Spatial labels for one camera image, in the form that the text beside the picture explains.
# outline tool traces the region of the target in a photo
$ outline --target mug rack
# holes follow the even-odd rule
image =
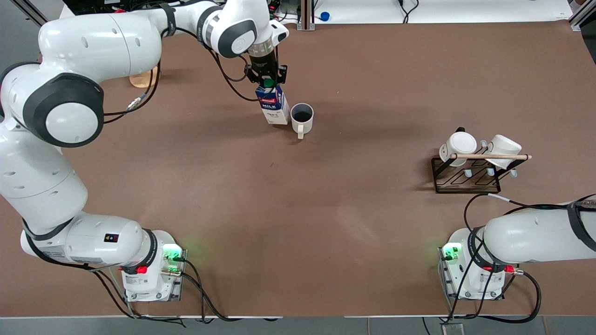
[[[446,162],[440,158],[431,159],[433,171],[434,190],[437,193],[452,194],[477,194],[477,193],[499,193],[501,184],[499,181],[507,175],[517,177],[518,167],[523,162],[532,159],[532,156],[524,155],[491,155],[485,154],[488,151],[486,141],[480,142],[482,147],[474,154],[452,154]],[[456,159],[466,159],[462,166],[449,166]],[[497,168],[486,161],[486,159],[513,159],[506,169]]]

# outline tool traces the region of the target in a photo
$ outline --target brown tabletop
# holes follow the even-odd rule
[[[151,102],[64,150],[88,187],[85,210],[171,233],[227,315],[446,314],[436,247],[464,226],[470,196],[435,194],[429,160],[459,126],[534,156],[503,179],[503,196],[594,192],[596,67],[566,21],[319,26],[292,30],[280,57],[290,104],[315,109],[302,142],[291,126],[268,125],[196,41],[177,36],[164,41]],[[231,76],[242,66],[224,62]],[[128,79],[103,87],[106,111],[139,94]],[[238,87],[254,96],[254,85]],[[510,208],[481,198],[471,224]],[[4,200],[0,210],[2,316],[119,313],[92,275],[25,255],[18,215]],[[596,315],[595,266],[522,268],[542,287],[542,314]],[[182,302],[137,307],[197,315],[197,296],[185,286]],[[483,312],[527,314],[533,301],[518,280]]]

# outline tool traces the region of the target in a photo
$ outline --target blue and white carton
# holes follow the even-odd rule
[[[263,114],[270,125],[288,124],[290,108],[281,86],[277,85],[271,91],[271,88],[264,88],[259,85],[255,93],[257,98],[260,99],[261,110],[263,110]]]

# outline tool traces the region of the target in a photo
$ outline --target blue cap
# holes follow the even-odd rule
[[[329,21],[329,12],[321,13],[321,21]]]

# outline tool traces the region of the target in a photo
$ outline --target white mug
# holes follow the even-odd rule
[[[443,162],[447,162],[451,154],[473,154],[476,152],[478,143],[474,136],[466,132],[454,132],[447,143],[441,145],[439,149],[439,157]],[[449,166],[457,167],[465,164],[465,158],[456,159]]]
[[[495,135],[492,141],[488,144],[487,149],[488,151],[486,152],[486,154],[489,155],[516,155],[520,153],[520,151],[522,150],[522,146],[503,135]],[[509,166],[509,164],[513,162],[513,159],[486,160],[502,169],[506,169],[507,166]]]
[[[315,111],[309,104],[299,103],[292,107],[290,111],[290,116],[292,118],[292,129],[298,133],[298,139],[303,139],[304,134],[311,131],[312,118],[314,115]]]

